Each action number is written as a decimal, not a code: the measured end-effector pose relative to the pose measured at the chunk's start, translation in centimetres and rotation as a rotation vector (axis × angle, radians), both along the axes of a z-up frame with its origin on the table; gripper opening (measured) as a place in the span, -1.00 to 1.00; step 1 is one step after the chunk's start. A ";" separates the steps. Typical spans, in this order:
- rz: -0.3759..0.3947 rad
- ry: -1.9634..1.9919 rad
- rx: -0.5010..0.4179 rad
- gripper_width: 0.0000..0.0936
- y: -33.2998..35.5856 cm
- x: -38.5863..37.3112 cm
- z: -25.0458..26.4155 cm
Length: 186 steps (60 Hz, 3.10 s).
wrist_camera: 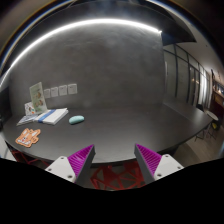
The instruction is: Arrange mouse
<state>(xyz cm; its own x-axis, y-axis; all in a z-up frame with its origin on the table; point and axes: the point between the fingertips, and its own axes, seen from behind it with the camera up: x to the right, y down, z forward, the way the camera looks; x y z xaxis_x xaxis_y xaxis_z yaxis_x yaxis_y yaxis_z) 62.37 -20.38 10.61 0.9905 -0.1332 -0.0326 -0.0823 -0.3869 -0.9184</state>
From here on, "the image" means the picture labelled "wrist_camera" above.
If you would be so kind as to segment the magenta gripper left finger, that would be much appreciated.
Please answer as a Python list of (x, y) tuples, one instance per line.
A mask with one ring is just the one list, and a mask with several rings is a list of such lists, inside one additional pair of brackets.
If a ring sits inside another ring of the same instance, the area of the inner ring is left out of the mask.
[(95, 146), (90, 145), (68, 157), (60, 156), (46, 171), (72, 183), (83, 183), (94, 156)]

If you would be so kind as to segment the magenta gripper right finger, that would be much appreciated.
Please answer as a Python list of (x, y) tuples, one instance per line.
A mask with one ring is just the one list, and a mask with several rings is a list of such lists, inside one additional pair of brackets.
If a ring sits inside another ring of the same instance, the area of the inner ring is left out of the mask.
[(146, 184), (183, 169), (171, 155), (160, 155), (139, 144), (135, 145), (134, 154)]

